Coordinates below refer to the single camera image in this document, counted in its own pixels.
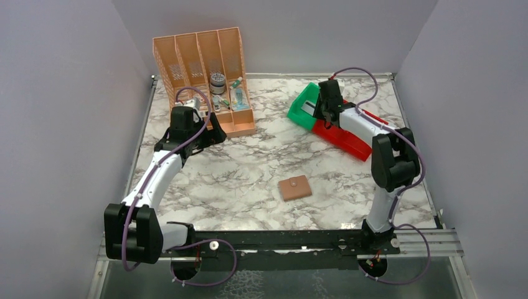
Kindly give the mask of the green plastic bin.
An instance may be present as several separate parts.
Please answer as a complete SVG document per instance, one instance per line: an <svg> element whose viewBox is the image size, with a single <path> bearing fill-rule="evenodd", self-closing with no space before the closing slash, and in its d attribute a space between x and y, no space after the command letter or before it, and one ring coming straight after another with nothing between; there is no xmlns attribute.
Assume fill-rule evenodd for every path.
<svg viewBox="0 0 528 299"><path fill-rule="evenodd" d="M309 83L294 99L288 110L287 117L294 124L308 131L324 128L323 121L314 117L318 98L319 86L315 83Z"/></svg>

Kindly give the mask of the blue packaged item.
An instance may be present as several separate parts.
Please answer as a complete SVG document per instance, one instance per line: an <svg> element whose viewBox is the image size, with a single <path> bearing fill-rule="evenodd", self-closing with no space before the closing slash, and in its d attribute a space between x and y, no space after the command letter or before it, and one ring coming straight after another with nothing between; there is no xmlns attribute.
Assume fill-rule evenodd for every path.
<svg viewBox="0 0 528 299"><path fill-rule="evenodd" d="M230 100L233 111L247 110L250 108L246 94L242 88L231 89Z"/></svg>

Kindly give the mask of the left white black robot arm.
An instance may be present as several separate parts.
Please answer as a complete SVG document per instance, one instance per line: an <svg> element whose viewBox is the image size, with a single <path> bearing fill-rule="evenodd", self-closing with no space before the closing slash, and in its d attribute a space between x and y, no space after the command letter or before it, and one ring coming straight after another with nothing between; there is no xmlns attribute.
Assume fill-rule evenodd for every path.
<svg viewBox="0 0 528 299"><path fill-rule="evenodd" d="M161 225L156 209L187 160L226 137L214 112L202 118L192 107L171 110L169 127L154 145L153 159L143 177L119 204L109 204L104 211L109 259L154 264L162 252L187 243L191 225Z"/></svg>

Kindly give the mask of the grey card in green bin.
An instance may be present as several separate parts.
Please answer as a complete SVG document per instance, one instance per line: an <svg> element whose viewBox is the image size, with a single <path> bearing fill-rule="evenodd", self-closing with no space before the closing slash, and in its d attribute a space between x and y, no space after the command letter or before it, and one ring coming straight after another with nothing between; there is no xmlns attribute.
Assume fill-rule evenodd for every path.
<svg viewBox="0 0 528 299"><path fill-rule="evenodd" d="M312 102L304 102L301 106L302 111L313 116L315 112L315 105Z"/></svg>

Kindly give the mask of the red plastic double bin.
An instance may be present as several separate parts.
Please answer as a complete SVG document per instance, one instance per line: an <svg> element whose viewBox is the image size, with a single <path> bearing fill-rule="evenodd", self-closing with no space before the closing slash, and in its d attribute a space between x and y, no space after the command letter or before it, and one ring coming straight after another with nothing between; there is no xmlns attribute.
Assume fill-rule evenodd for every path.
<svg viewBox="0 0 528 299"><path fill-rule="evenodd" d="M361 108L348 108L340 113L338 119L344 128L326 123L320 111L315 111L313 116L316 123L312 131L316 135L361 161L366 161L372 153L372 137L386 133L382 127L389 127L387 121Z"/></svg>

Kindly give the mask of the small round tin can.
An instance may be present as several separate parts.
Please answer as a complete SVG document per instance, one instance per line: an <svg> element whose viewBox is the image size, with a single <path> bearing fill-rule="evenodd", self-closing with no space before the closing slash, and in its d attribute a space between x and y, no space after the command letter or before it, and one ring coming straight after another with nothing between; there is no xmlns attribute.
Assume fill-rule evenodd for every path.
<svg viewBox="0 0 528 299"><path fill-rule="evenodd" d="M221 95L226 90L226 77L220 72L215 72L210 75L209 80L210 92L214 95Z"/></svg>

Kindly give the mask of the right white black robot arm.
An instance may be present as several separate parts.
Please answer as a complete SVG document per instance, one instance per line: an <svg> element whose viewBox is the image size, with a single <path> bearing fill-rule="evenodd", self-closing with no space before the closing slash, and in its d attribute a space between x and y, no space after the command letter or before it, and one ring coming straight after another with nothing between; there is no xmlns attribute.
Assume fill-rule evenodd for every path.
<svg viewBox="0 0 528 299"><path fill-rule="evenodd" d="M335 79L319 82L314 117L327 128L350 132L371 149L371 175L376 183L372 207L361 227L361 246L373 248L394 233L394 212L404 190L421 173L413 133L375 119L354 103L346 103Z"/></svg>

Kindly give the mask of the orange plastic file organizer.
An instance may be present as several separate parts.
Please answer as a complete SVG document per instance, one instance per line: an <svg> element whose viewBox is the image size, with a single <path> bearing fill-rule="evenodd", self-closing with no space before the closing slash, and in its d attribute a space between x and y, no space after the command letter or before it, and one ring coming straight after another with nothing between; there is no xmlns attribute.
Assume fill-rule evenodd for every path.
<svg viewBox="0 0 528 299"><path fill-rule="evenodd" d="M176 95L183 87L192 86L207 95L222 129L229 138L256 132L239 28L155 37L153 55L168 95L170 108L197 97L197 92L192 90L185 90L179 96ZM221 95L214 95L209 89L210 75L215 72L220 72L226 77L226 90ZM239 77L243 77L243 81L237 88L242 88L245 92L250 108L233 111L230 85ZM219 97L229 102L230 110L220 104Z"/></svg>

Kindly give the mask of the black metal base rail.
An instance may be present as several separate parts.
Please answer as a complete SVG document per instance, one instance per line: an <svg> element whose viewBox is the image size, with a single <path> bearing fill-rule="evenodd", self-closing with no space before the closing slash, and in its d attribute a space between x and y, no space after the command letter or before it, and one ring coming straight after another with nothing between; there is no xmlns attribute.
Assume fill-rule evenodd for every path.
<svg viewBox="0 0 528 299"><path fill-rule="evenodd" d="M173 250L198 241L207 243L224 240L236 250L300 250L329 249L352 255L398 254L400 249L391 244L393 231L370 236L360 229L348 230L226 230L195 231L191 229L184 239L164 238L163 251Z"/></svg>

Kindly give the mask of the green white glue tube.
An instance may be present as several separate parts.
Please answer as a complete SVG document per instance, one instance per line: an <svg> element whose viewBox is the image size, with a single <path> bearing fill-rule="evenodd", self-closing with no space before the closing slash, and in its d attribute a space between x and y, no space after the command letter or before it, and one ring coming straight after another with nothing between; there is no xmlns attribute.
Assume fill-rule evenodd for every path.
<svg viewBox="0 0 528 299"><path fill-rule="evenodd" d="M232 84L230 85L230 89L235 89L237 88L243 81L243 77L239 77L237 79L235 79Z"/></svg>

